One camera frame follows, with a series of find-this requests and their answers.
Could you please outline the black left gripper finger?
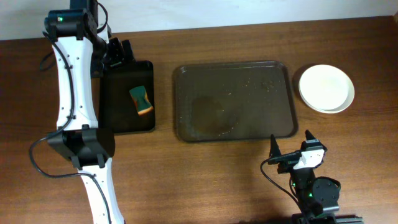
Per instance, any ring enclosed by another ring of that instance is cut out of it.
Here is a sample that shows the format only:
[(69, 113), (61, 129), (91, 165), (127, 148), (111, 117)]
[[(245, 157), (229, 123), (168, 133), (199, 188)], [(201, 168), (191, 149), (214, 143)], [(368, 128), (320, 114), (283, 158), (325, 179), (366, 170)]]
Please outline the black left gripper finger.
[(108, 43), (107, 66), (113, 67), (123, 61), (123, 48), (118, 38), (113, 38)]
[(135, 62), (135, 57), (132, 49), (132, 45), (129, 40), (123, 40), (122, 47), (124, 50), (124, 61), (125, 62)]

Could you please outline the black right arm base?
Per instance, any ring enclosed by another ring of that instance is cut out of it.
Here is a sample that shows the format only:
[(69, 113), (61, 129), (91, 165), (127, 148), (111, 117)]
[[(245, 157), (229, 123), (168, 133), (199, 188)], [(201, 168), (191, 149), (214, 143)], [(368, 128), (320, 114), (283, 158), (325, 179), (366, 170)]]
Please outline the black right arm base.
[(308, 218), (304, 219), (299, 214), (292, 215), (292, 224), (364, 224), (362, 217), (355, 215), (335, 216), (329, 215), (321, 218)]

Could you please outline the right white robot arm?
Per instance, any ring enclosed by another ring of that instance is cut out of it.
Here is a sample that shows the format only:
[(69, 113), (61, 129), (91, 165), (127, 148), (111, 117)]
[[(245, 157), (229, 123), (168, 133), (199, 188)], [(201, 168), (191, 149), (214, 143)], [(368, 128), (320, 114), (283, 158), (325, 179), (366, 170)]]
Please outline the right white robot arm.
[(340, 182), (329, 177), (316, 177), (314, 172), (323, 164), (326, 152), (326, 146), (308, 130), (300, 149), (288, 154), (281, 153), (275, 136), (271, 135), (266, 163), (278, 165), (279, 174), (290, 174), (289, 196), (301, 211), (302, 223), (328, 218), (339, 210)]

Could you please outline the green and orange sponge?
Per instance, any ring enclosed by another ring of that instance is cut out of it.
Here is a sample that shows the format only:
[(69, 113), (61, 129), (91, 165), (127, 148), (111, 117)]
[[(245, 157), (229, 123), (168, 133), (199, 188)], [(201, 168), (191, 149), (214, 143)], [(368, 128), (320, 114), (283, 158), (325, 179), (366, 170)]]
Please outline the green and orange sponge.
[(146, 88), (144, 86), (132, 88), (129, 90), (129, 93), (139, 116), (143, 116), (144, 114), (154, 110), (154, 107), (148, 99)]

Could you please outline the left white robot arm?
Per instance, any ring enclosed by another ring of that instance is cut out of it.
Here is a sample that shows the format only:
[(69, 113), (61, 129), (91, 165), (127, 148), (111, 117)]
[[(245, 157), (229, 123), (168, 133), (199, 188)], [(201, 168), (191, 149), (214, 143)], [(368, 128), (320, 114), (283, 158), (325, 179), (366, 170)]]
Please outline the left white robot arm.
[(84, 183), (94, 223), (124, 223), (112, 178), (114, 134), (99, 127), (91, 76), (108, 60), (111, 30), (98, 22), (98, 1), (71, 1), (52, 10), (43, 35), (50, 41), (58, 70), (59, 111), (56, 130), (44, 141), (76, 169)]

